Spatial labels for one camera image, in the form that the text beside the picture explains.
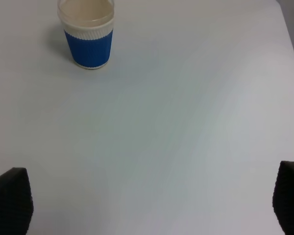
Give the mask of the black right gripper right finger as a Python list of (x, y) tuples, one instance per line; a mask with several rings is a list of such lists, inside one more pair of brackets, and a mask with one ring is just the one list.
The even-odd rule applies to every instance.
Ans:
[(280, 163), (272, 206), (284, 234), (294, 235), (294, 162)]

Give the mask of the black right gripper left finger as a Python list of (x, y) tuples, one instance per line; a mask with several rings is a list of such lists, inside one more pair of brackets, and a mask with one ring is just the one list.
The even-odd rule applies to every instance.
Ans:
[(0, 235), (25, 235), (33, 212), (27, 169), (13, 167), (0, 176)]

